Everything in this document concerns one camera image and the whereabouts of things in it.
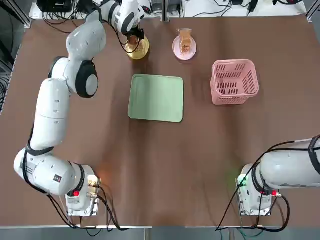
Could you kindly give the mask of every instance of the pink basket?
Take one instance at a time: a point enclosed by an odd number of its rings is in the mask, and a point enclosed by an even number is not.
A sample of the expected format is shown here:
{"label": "pink basket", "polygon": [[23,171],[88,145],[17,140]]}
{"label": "pink basket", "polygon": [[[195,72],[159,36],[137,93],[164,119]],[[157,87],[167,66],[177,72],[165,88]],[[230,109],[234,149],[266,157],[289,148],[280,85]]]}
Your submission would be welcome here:
{"label": "pink basket", "polygon": [[216,61],[210,85],[215,105],[244,104],[259,91],[255,65],[248,59]]}

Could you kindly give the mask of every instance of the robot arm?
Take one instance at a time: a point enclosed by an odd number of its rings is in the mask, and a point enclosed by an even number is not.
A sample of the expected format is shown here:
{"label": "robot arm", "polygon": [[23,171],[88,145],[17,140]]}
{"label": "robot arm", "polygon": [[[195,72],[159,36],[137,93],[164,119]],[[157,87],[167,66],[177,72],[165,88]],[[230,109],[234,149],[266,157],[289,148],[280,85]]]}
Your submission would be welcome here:
{"label": "robot arm", "polygon": [[91,167],[70,163],[52,154],[66,134],[70,96],[76,93],[82,98],[92,98],[97,92],[98,74],[91,60],[106,45],[101,20],[108,19],[118,31],[129,34],[143,16],[137,0],[123,0],[121,6],[105,0],[67,37],[68,57],[57,57],[49,78],[42,82],[31,139],[14,160],[14,170],[21,178],[25,178],[25,162],[30,184],[48,194],[66,195],[67,208],[74,216],[90,216],[95,199],[88,193],[92,193],[98,178]]}
{"label": "robot arm", "polygon": [[[260,163],[246,165],[237,178],[239,205],[242,215],[265,216],[271,207],[276,190],[320,187],[319,137],[297,140],[290,149],[266,153]],[[243,181],[252,167],[252,171]]]}

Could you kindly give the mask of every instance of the black device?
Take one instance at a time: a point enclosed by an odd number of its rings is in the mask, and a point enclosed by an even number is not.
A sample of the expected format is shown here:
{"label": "black device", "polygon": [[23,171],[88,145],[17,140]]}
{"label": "black device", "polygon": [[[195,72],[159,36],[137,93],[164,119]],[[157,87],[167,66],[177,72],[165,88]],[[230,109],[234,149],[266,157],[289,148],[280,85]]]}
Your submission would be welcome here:
{"label": "black device", "polygon": [[231,2],[232,5],[241,5],[244,2],[244,0],[231,0]]}
{"label": "black device", "polygon": [[45,13],[70,13],[73,0],[37,0],[36,5]]}

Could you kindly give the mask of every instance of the green cutting board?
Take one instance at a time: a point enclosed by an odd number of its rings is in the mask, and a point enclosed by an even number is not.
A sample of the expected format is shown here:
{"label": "green cutting board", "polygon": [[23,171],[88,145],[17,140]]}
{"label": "green cutting board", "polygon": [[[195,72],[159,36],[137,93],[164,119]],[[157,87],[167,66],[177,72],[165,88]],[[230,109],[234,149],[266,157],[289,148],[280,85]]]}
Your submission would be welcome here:
{"label": "green cutting board", "polygon": [[184,81],[181,77],[133,75],[128,107],[130,118],[179,123],[183,112]]}

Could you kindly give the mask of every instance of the brown tabletop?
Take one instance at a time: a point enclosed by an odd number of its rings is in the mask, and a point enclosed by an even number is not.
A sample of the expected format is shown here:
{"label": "brown tabletop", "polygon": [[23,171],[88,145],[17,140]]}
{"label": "brown tabletop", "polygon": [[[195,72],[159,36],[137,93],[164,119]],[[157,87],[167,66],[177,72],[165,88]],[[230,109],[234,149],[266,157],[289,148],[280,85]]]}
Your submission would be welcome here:
{"label": "brown tabletop", "polygon": [[[127,57],[106,26],[106,48],[94,58],[98,92],[92,99],[71,97],[66,138],[54,154],[94,169],[112,190],[122,226],[215,226],[246,163],[273,144],[319,134],[320,47],[313,26],[303,15],[145,19],[141,26],[151,48],[140,61]],[[71,22],[59,27],[74,29]],[[197,42],[197,53],[187,62],[172,52],[178,28],[191,28]],[[0,226],[63,225],[48,199],[14,172],[13,163],[27,142],[41,82],[54,57],[66,54],[66,35],[43,21],[26,31],[0,117]],[[260,92],[244,105],[212,103],[211,68],[224,59],[255,64]],[[181,123],[128,117],[137,73],[183,78]],[[281,192],[291,205],[289,225],[320,226],[320,189]],[[233,206],[223,226],[240,225],[236,201]],[[278,212],[260,224],[281,225]],[[83,224],[106,225],[104,208]]]}

